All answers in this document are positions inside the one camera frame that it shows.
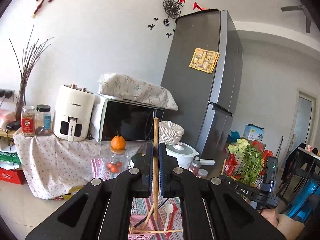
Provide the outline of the person's right hand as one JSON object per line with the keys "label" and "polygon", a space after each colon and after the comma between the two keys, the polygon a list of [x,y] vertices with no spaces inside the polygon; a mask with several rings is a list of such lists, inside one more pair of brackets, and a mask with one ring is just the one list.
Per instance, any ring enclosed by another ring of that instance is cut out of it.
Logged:
{"label": "person's right hand", "polygon": [[278,226],[279,219],[275,209],[263,209],[260,214],[274,227]]}

